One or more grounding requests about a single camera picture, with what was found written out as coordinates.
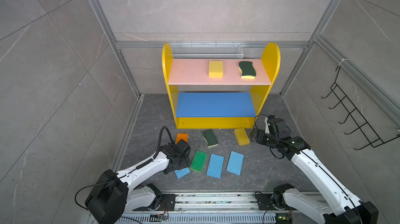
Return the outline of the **bright green sponge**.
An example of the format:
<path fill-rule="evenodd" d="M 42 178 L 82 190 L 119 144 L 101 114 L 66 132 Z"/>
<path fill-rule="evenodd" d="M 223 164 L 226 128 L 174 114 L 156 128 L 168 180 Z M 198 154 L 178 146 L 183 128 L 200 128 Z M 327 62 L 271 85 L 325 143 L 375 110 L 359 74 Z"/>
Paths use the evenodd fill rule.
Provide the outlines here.
<path fill-rule="evenodd" d="M 192 163 L 190 165 L 190 169 L 192 171 L 201 173 L 203 170 L 204 164 L 206 162 L 207 156 L 208 156 L 207 153 L 197 150 L 193 157 Z"/>

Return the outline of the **yellow sponge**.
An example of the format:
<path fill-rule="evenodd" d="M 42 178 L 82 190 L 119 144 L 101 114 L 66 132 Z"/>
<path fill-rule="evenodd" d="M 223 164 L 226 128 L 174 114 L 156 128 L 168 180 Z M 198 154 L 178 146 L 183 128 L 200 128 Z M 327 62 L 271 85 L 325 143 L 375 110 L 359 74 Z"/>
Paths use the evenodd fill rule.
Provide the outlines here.
<path fill-rule="evenodd" d="M 239 146 L 250 144 L 250 139 L 245 128 L 234 129 L 234 134 Z"/>
<path fill-rule="evenodd" d="M 208 76 L 210 78 L 222 78 L 224 76 L 224 62 L 220 60 L 210 60 Z"/>

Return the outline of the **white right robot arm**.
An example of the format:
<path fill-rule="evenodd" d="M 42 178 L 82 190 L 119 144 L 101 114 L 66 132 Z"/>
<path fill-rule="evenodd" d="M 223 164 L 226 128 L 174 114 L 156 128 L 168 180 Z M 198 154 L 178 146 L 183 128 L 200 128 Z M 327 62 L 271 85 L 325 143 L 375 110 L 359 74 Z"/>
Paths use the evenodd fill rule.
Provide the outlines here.
<path fill-rule="evenodd" d="M 323 204 L 286 183 L 274 188 L 271 197 L 275 209 L 293 208 L 319 224 L 376 224 L 379 211 L 372 202 L 364 202 L 347 189 L 319 160 L 310 145 L 291 131 L 282 118 L 270 115 L 266 129 L 255 126 L 250 141 L 277 150 L 297 166 L 324 197 Z"/>

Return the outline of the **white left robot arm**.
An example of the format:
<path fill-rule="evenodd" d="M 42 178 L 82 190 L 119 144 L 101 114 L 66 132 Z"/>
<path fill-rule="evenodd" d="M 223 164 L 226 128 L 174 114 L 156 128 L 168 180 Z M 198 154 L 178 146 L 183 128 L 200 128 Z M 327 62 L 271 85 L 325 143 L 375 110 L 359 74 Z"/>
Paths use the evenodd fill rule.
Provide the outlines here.
<path fill-rule="evenodd" d="M 127 211 L 142 207 L 158 209 L 162 193 L 153 184 L 140 187 L 149 177 L 190 166 L 191 147 L 181 140 L 160 147 L 153 156 L 118 172 L 107 170 L 85 200 L 85 207 L 99 224 L 114 224 Z"/>

